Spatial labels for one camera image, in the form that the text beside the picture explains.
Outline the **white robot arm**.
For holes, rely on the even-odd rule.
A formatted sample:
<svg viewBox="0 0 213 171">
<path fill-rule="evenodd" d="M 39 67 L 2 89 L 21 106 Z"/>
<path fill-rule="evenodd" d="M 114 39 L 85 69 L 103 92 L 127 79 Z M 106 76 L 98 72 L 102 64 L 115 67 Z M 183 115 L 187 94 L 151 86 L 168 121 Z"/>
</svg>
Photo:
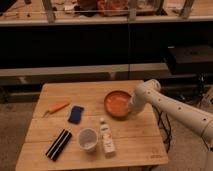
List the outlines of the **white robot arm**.
<svg viewBox="0 0 213 171">
<path fill-rule="evenodd" d="M 146 103 L 150 103 L 213 144 L 213 114 L 167 97 L 160 90 L 161 85 L 156 79 L 141 82 L 128 102 L 129 110 L 139 113 Z"/>
</svg>

